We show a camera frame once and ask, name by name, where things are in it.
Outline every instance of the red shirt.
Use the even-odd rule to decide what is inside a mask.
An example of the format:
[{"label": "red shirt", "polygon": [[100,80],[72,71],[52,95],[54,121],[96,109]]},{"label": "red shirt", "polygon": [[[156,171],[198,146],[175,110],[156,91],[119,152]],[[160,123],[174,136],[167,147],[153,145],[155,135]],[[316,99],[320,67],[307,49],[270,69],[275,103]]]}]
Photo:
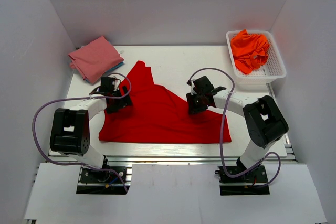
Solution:
[{"label": "red shirt", "polygon": [[[188,114],[188,104],[164,86],[154,84],[150,67],[138,61],[127,77],[133,106],[108,114],[105,110],[100,141],[124,143],[219,143],[222,115],[213,111]],[[119,85],[126,85],[127,80]],[[227,122],[223,142],[231,142]]]}]

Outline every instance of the white board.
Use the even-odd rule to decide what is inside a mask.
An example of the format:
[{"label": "white board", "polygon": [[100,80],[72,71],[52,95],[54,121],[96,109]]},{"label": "white board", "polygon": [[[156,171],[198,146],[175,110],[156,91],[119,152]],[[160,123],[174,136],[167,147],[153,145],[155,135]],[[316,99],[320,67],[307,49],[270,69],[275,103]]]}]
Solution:
[{"label": "white board", "polygon": [[[124,75],[133,68],[138,60],[152,67],[154,82],[165,86],[176,95],[186,100],[185,94],[190,92],[186,84],[189,77],[198,69],[204,67],[220,68],[233,76],[227,46],[118,46],[117,51],[125,59],[125,64],[116,72]],[[196,77],[207,75],[212,84],[231,88],[230,80],[217,71],[203,71]],[[85,97],[100,81],[91,85],[83,81],[78,72],[72,78],[67,97]],[[260,98],[269,94],[267,86],[257,86],[253,91],[246,91],[237,87],[237,93]],[[78,101],[66,102],[69,108]],[[212,111],[222,113],[222,109],[211,108]],[[98,133],[104,123],[104,113],[101,112],[90,121],[91,145],[100,153],[111,156],[170,156],[170,157],[219,157],[218,144],[135,144],[111,143],[98,140]],[[248,135],[245,119],[235,113],[228,112],[228,126],[232,138],[231,143],[224,145],[224,155],[239,157],[244,152],[250,137]],[[279,140],[271,151],[277,152],[281,157],[287,156],[284,139]]]},{"label": "white board", "polygon": [[50,0],[75,46],[224,44],[229,30],[270,30],[285,0]]},{"label": "white board", "polygon": [[288,76],[272,86],[330,223],[336,223],[335,13],[335,0],[286,0],[272,27]]},{"label": "white board", "polygon": [[[76,195],[79,166],[41,164],[25,219],[51,223],[326,222],[306,165],[283,165],[270,195],[221,196],[216,165],[134,165],[127,195]],[[273,176],[277,165],[266,165]]]}]

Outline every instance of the white basket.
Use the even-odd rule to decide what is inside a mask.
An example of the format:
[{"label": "white basket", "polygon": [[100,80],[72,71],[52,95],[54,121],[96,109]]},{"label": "white basket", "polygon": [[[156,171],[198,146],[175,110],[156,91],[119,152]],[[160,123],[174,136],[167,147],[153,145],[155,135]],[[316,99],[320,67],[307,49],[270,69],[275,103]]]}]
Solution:
[{"label": "white basket", "polygon": [[236,68],[235,61],[231,50],[231,40],[238,35],[240,31],[228,31],[226,33],[226,40],[229,47],[229,53],[233,70],[235,73],[235,81],[238,84],[253,84],[260,85],[271,83],[272,81],[286,76],[286,69],[279,53],[278,47],[273,39],[273,36],[268,31],[247,30],[248,34],[263,34],[268,40],[269,48],[267,50],[268,59],[265,65],[259,69],[253,70],[249,74],[244,74]]}]

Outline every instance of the white wall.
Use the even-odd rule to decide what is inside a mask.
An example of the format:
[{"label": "white wall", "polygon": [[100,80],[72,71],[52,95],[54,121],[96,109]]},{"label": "white wall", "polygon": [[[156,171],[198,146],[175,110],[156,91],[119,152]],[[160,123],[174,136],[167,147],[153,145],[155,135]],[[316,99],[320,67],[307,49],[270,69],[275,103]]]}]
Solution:
[{"label": "white wall", "polygon": [[336,223],[336,0],[287,0],[272,33],[287,77],[272,84],[296,157]]},{"label": "white wall", "polygon": [[270,30],[285,0],[51,0],[75,46],[224,44],[228,30]]},{"label": "white wall", "polygon": [[[74,49],[49,0],[0,0],[0,218],[21,223],[37,165],[31,130],[35,111],[65,96]],[[48,148],[52,109],[38,120]]]}]

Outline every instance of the pink towel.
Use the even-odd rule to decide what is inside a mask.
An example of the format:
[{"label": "pink towel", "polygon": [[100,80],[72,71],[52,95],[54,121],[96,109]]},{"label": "pink towel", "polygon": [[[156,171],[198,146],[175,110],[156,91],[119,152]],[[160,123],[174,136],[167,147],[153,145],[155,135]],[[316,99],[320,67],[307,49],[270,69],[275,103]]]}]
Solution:
[{"label": "pink towel", "polygon": [[70,66],[90,83],[95,83],[103,73],[124,60],[103,36],[69,53],[69,57],[72,60]]}]

